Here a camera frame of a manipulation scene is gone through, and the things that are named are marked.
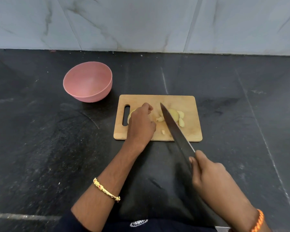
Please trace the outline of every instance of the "sleeve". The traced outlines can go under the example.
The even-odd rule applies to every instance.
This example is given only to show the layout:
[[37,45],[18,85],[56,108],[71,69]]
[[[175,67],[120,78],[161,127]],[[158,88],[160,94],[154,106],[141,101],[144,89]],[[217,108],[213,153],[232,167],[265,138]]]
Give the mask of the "sleeve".
[[62,218],[60,218],[58,224],[53,229],[53,232],[90,232],[87,230],[69,210]]

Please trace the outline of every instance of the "bowl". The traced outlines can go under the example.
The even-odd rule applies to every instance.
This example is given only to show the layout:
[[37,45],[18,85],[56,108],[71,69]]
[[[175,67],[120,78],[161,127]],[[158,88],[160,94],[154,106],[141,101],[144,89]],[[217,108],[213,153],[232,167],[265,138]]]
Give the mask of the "bowl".
[[100,62],[78,64],[70,69],[63,79],[66,92],[87,103],[105,98],[111,91],[112,84],[111,69]]

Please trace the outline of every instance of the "knife blade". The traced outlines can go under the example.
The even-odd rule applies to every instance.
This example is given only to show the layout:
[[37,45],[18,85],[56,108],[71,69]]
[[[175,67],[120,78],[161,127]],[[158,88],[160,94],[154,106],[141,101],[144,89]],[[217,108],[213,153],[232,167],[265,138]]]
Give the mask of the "knife blade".
[[179,150],[181,151],[182,155],[184,156],[187,165],[189,166],[189,170],[191,171],[191,164],[189,159],[186,156],[195,156],[195,151],[190,142],[187,141],[185,136],[183,135],[182,131],[177,126],[176,122],[174,121],[173,117],[166,109],[166,107],[160,103],[162,114],[168,129],[170,130],[171,135],[175,143],[177,144]]

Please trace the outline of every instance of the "white marble tile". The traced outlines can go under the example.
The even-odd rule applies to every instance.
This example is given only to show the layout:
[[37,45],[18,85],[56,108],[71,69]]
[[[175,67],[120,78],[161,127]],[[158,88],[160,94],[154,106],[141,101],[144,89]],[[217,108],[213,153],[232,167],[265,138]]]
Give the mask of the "white marble tile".
[[290,0],[199,0],[185,52],[290,55]]
[[83,50],[183,52],[197,0],[59,0]]
[[58,0],[0,0],[0,48],[81,49]]

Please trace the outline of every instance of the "wooden cutting board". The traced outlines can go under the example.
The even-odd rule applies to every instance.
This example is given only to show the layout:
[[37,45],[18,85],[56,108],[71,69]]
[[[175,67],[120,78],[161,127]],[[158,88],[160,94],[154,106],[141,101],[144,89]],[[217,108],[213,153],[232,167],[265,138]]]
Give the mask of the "wooden cutting board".
[[185,113],[185,127],[180,127],[186,139],[190,142],[199,142],[202,140],[201,126],[198,116],[197,105],[193,96],[178,96],[178,95],[128,95],[122,94],[119,97],[117,115],[114,128],[114,138],[117,140],[125,140],[127,138],[128,126],[123,126],[124,109],[126,105],[130,105],[130,111],[142,106],[143,103],[149,103],[154,110],[151,112],[150,119],[157,124],[156,132],[152,137],[153,141],[174,141],[170,131],[165,123],[157,122],[156,118],[160,117],[161,111],[160,102],[167,109],[173,108]]

